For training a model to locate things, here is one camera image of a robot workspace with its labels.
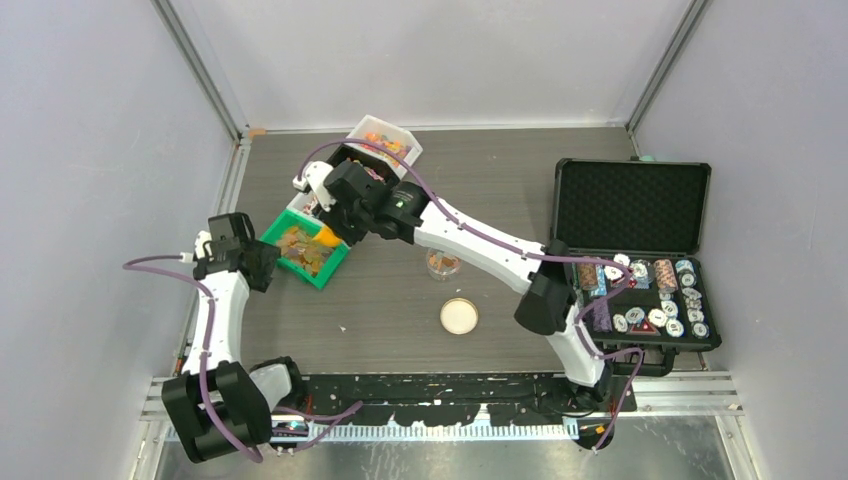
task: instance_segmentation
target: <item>open black case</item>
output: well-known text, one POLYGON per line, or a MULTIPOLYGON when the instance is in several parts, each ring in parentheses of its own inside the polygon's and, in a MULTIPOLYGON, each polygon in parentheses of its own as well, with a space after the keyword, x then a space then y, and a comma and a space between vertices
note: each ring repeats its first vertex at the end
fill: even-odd
MULTIPOLYGON (((678 320, 684 326, 680 337, 662 328, 647 334, 633 326, 626 333, 597 331, 592 314, 585 319, 592 338, 604 351, 633 345, 658 350, 662 363, 643 366, 642 375, 663 376, 673 368, 677 354, 710 351, 721 345, 704 287, 705 275, 700 262, 692 257, 700 246, 710 173, 705 163, 562 159, 557 164, 551 237, 565 242, 571 255, 612 259, 624 253, 631 261, 644 259, 652 264, 665 258, 672 264, 688 259, 695 267, 693 288, 702 295, 703 323, 709 330, 706 338, 693 334, 679 278, 671 300, 677 304, 678 320)), ((573 278, 577 285, 576 273, 573 278)), ((611 291, 614 287, 609 279, 605 282, 606 290, 611 291)), ((590 292, 579 288, 578 298, 583 305, 594 300, 590 292)), ((609 315, 625 314, 632 307, 649 312, 661 308, 660 301, 655 281, 647 289, 627 288, 609 300, 609 315)), ((631 364, 617 363, 613 373, 624 375, 631 370, 631 364)))

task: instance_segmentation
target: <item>gray wall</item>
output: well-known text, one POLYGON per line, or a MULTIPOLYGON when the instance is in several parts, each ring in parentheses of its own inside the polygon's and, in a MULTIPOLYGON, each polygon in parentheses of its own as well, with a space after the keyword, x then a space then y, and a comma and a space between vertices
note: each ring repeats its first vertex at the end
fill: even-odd
POLYGON ((230 110, 269 130, 350 128, 365 113, 406 126, 623 124, 688 3, 172 2, 232 86, 230 110))
POLYGON ((774 478, 845 478, 848 3, 716 0, 637 131, 713 165, 701 258, 774 478))
POLYGON ((232 146, 150 2, 2 2, 0 58, 0 478, 125 478, 190 289, 121 264, 190 250, 232 146))

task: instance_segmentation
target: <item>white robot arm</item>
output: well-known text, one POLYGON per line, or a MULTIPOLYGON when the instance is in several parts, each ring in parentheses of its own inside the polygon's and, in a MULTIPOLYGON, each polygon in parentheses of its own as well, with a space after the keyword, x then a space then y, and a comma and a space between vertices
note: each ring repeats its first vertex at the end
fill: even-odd
POLYGON ((544 255, 544 245, 492 228, 441 199, 439 208, 429 201, 421 187, 398 181, 380 160, 363 158, 360 162, 345 160, 335 167, 314 162, 306 169, 303 180, 295 179, 293 184, 301 191, 315 192, 319 199, 318 217, 349 244, 373 232, 383 238, 437 248, 509 285, 524 295, 516 320, 547 338, 562 362, 566 377, 583 387, 598 384, 604 375, 605 363, 597 358, 601 352, 594 344, 590 342, 587 348, 581 342, 578 330, 584 339, 590 336, 582 323, 578 325, 574 321, 578 309, 570 295, 571 285, 560 275, 562 265, 543 268, 541 260, 528 257, 530 254, 544 255), (383 181, 373 178, 364 166, 373 168, 383 181), (448 218, 443 209, 454 218, 448 218), (511 250, 498 243, 510 246, 511 250), (559 308, 550 310, 554 305, 559 308), (528 318, 537 315, 548 318, 528 318))
MULTIPOLYGON (((594 344, 583 341, 590 337, 585 326, 575 322, 578 309, 566 269, 559 263, 531 258, 563 255, 567 253, 564 245, 522 240, 478 222, 444 201, 437 205, 417 185, 400 182, 380 160, 374 159, 369 166, 379 169, 386 181, 373 178, 362 164, 347 160, 335 167, 324 162, 314 165, 295 186, 315 191, 319 206, 313 213, 336 235, 353 245, 369 232, 377 233, 384 239, 443 250, 491 273, 522 295, 515 319, 548 340, 572 384, 573 398, 603 401, 610 368, 594 344)), ((200 292, 194 340, 182 374, 165 382, 162 390, 174 428, 195 462, 234 450, 232 440, 212 428, 203 408, 199 387, 203 355, 215 410, 229 433, 245 446, 267 442, 271 411, 282 400, 297 404, 292 396, 305 391, 297 366, 288 357, 265 362, 249 374, 240 364, 247 298, 251 290, 268 288, 279 248, 256 240, 249 218, 241 213, 213 217, 209 226, 210 231, 201 232, 196 240, 194 278, 214 297, 215 315, 209 315, 210 299, 200 292)))

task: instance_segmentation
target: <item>green container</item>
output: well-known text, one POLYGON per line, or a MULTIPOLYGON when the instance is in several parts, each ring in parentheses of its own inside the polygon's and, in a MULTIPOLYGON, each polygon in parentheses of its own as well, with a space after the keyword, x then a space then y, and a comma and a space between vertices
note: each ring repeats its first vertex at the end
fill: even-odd
MULTIPOLYGON (((321 230, 320 224, 310 220, 305 215, 301 215, 300 213, 292 210, 283 210, 283 213, 274 220, 271 227, 262 234, 260 240, 265 243, 270 243, 271 245, 276 245, 280 237, 286 233, 286 230, 294 226, 300 227, 312 236, 317 235, 321 230)), ((286 257, 280 257, 280 259, 277 260, 277 266, 280 268, 288 268, 296 273, 301 279, 315 285, 318 290, 321 290, 325 285, 327 285, 327 282, 330 281, 330 277, 333 275, 333 272, 339 268, 339 265, 342 263, 342 260, 344 260, 344 257, 347 256, 349 251, 350 247, 348 247, 345 243, 336 247, 333 254, 327 259, 327 263, 324 264, 324 268, 322 268, 321 271, 318 272, 318 275, 314 277, 306 273, 306 270, 286 257)))

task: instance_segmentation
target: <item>black foam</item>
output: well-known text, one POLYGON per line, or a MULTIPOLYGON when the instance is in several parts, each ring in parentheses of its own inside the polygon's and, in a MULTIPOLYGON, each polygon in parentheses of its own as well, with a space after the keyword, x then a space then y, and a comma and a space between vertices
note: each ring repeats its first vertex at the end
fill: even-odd
POLYGON ((710 171, 707 164, 563 160, 554 235, 576 251, 695 253, 710 171))

